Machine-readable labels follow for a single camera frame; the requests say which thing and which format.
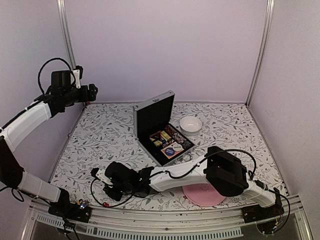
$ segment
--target vertical metal pole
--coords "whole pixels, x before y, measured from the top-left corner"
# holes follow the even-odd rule
[[[62,35],[64,39],[64,44],[66,48],[66,52],[69,58],[70,65],[72,69],[76,68],[76,60],[74,51],[71,44],[71,38],[69,33],[68,21],[67,21],[67,13],[65,7],[65,0],[57,0],[59,18],[61,23]]]
[[[272,22],[272,16],[274,12],[274,5],[275,5],[275,0],[267,0],[267,5],[266,5],[266,13],[265,13],[265,20],[264,20],[264,28],[263,28],[263,35],[262,35],[262,40],[261,40],[261,45],[260,45],[260,50],[259,50],[259,55],[258,59],[256,61],[255,69],[254,69],[254,74],[250,86],[250,90],[248,93],[248,96],[246,98],[245,104],[247,105],[248,108],[250,108],[250,105],[252,103],[254,93],[257,87],[259,75],[261,72],[261,67],[262,63],[264,60],[265,52],[266,52],[266,46],[268,43],[268,37],[269,37],[269,32],[271,28],[271,22]]]

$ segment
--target vent grille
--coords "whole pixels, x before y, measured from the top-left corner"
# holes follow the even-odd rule
[[[37,214],[36,220],[38,222],[63,229],[64,222],[55,216]],[[242,237],[240,227],[231,228],[227,230],[219,230],[212,232],[200,233],[135,233],[109,230],[102,227],[87,226],[83,229],[77,229],[77,232],[93,237],[100,237],[109,240],[223,240]]]

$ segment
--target floral tablecloth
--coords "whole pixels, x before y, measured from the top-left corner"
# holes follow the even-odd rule
[[[68,190],[73,201],[84,199],[98,206],[90,193],[92,168],[106,168],[113,161],[121,162],[134,170],[155,166],[135,138],[132,106],[130,103],[92,104],[85,109],[51,180],[57,187]],[[286,194],[287,190],[276,164],[243,104],[175,103],[170,123],[179,129],[179,120],[184,116],[196,116],[203,123],[200,133],[190,137],[198,145],[191,153],[194,158],[203,155],[207,147],[214,145],[222,149],[248,151],[257,161],[255,178]],[[253,169],[253,162],[247,155],[233,154],[241,159],[248,170]],[[94,183],[93,191],[98,200],[110,205],[116,204],[102,189],[101,183]],[[146,198],[133,197],[119,208],[187,211],[247,204],[252,202],[243,196],[237,196],[226,198],[214,207],[200,207],[192,204],[185,197],[182,188],[178,187]]]

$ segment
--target leaf pattern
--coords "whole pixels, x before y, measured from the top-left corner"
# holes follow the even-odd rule
[[[155,166],[153,161],[138,145],[134,135],[133,104],[111,103],[87,106],[80,121],[59,160],[51,183],[66,189],[72,201],[84,199],[98,206],[90,194],[93,180],[92,168],[106,168],[117,161],[134,170]],[[250,152],[257,161],[255,178],[276,187],[286,194],[286,186],[278,172],[267,146],[243,104],[214,103],[175,103],[172,109],[171,124],[179,129],[179,120],[185,116],[197,116],[203,123],[200,133],[190,139],[198,144],[192,151],[194,158],[204,154],[207,147],[219,146],[222,149],[242,149]],[[248,170],[253,162],[244,153],[233,153],[241,159]],[[103,192],[103,184],[95,183],[93,191],[101,202],[110,205],[117,202]],[[181,187],[151,194],[146,198],[133,197],[122,209],[147,211],[176,211],[220,209],[252,204],[243,196],[226,198],[214,207],[200,207],[192,204]]]

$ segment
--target pink plate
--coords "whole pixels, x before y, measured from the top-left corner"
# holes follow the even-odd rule
[[[185,196],[195,205],[212,207],[226,199],[211,184],[193,184],[182,187]]]

